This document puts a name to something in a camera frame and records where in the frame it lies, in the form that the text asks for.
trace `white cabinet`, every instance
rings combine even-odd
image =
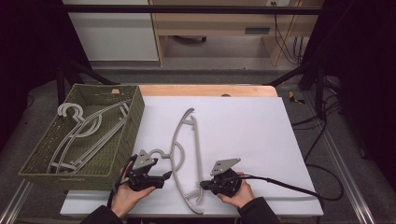
[[[64,4],[148,5],[147,0],[64,0]],[[148,13],[69,13],[90,61],[158,61]]]

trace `woven basket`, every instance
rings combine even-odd
[[[132,155],[134,142],[144,111],[144,101],[138,86],[73,86],[67,103],[83,108],[83,118],[115,103],[132,100],[125,124],[76,174],[46,174],[50,159],[57,146],[76,126],[72,114],[56,116],[34,151],[22,166],[19,175],[46,189],[95,189],[109,190],[120,175],[120,169]],[[76,138],[65,155],[64,162],[74,161],[96,143],[122,115],[113,108],[103,114],[100,128],[92,135]]]

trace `gray floor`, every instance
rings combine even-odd
[[[95,67],[103,76],[122,83],[262,84],[285,74],[294,66],[285,62],[279,67],[271,66],[268,56],[261,50],[257,50],[263,48],[259,37],[210,37],[206,43],[170,39],[169,45],[165,65],[162,68],[152,64],[135,66],[132,63],[123,63],[122,67],[116,70],[108,69],[115,66],[114,64],[97,63]],[[234,48],[230,50],[226,48],[227,46],[234,46]],[[289,101],[289,90],[296,90],[294,84],[297,81],[298,77],[277,89],[279,96],[284,99],[291,123],[313,116],[307,104],[301,105]],[[304,95],[312,95],[310,91],[305,92],[304,95],[295,91],[295,94],[298,99],[303,99]],[[21,178],[17,176],[17,173],[43,132],[48,128],[56,112],[55,82],[52,81],[32,90],[30,95],[29,99],[31,101],[34,99],[32,105],[25,110],[20,124],[0,154],[0,169],[2,170],[0,180],[3,183],[0,192],[0,211],[6,208],[21,183]],[[312,122],[304,127],[309,128],[315,125],[316,123]],[[327,128],[376,223],[396,223],[395,192],[379,172],[376,164],[361,158],[359,146],[342,114],[337,111],[331,113],[328,117]],[[303,155],[310,148],[318,133],[318,127],[295,130]],[[335,170],[323,139],[318,142],[308,162]],[[309,171],[314,186],[322,195],[329,197],[337,195],[339,188],[330,176],[311,168]],[[62,191],[47,191],[34,186],[21,209],[18,221],[20,223],[26,221],[26,219],[22,220],[23,218],[29,218],[30,222],[32,218],[71,220],[69,217],[59,215],[63,200],[64,192]],[[338,202],[326,202],[324,214],[321,223],[360,223],[347,195]],[[313,223],[314,221],[295,219],[293,222]]]

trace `black sleeve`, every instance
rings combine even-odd
[[[102,205],[90,213],[80,224],[122,224],[122,220],[108,207]]]
[[[253,199],[238,209],[239,215],[247,224],[276,224],[280,223],[274,211],[263,197]]]

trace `white tabletop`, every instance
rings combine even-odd
[[[233,167],[235,171],[270,177],[315,191],[281,98],[145,96],[144,100],[146,107],[134,153],[140,149],[149,152],[154,148],[169,153],[175,128],[185,111],[193,107],[192,115],[198,121],[205,180],[211,179],[210,171],[216,161],[240,158],[241,161]],[[186,159],[177,175],[183,190],[190,192],[197,188],[198,179],[191,126],[182,126],[177,141],[186,151]],[[168,171],[171,171],[170,161],[160,159],[149,174],[162,175]],[[315,197],[262,180],[249,180],[248,183],[255,195],[263,196],[278,216],[323,215]],[[86,216],[99,205],[106,204],[108,194],[107,191],[71,190],[61,214]],[[232,206],[223,204],[210,191],[205,191],[199,203],[191,202],[204,212],[204,217],[238,216]],[[130,215],[198,217],[184,203],[173,177],[165,182],[163,189],[156,189],[143,199]]]

